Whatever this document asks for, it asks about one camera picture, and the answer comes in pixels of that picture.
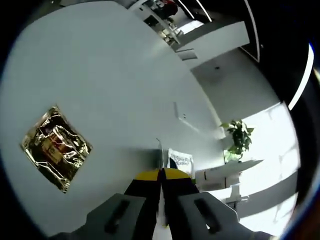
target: white tabletop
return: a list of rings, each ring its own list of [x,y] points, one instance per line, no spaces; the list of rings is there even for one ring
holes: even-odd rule
[[[185,114],[187,124],[175,116]],[[20,148],[57,104],[93,150],[63,194]],[[223,164],[203,90],[173,50],[131,11],[89,2],[29,25],[0,85],[0,149],[17,198],[47,235],[84,224],[89,211],[155,165],[164,148],[192,154],[196,170]]]

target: potted plant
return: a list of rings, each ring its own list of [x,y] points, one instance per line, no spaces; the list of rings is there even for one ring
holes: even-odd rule
[[[233,145],[227,151],[230,154],[238,155],[238,159],[241,159],[252,143],[250,136],[254,128],[247,127],[242,120],[232,120],[230,123],[223,123],[220,126],[226,129],[233,139]]]

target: white table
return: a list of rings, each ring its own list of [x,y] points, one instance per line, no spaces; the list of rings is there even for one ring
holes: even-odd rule
[[[186,115],[186,124],[175,116]],[[93,146],[63,194],[20,143],[54,104]],[[192,154],[195,170],[223,164],[202,88],[174,51],[131,11],[111,2],[65,7],[18,37],[0,85],[0,149],[21,205],[47,235],[70,232],[164,148]]]

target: gold foil packet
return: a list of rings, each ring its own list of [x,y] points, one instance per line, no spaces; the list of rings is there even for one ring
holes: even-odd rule
[[[64,193],[92,150],[57,106],[27,132],[22,148],[35,167]]]

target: reflective wrapper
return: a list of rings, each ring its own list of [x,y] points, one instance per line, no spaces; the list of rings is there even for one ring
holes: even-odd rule
[[[22,148],[35,167],[64,193],[92,150],[57,106],[27,132]]]

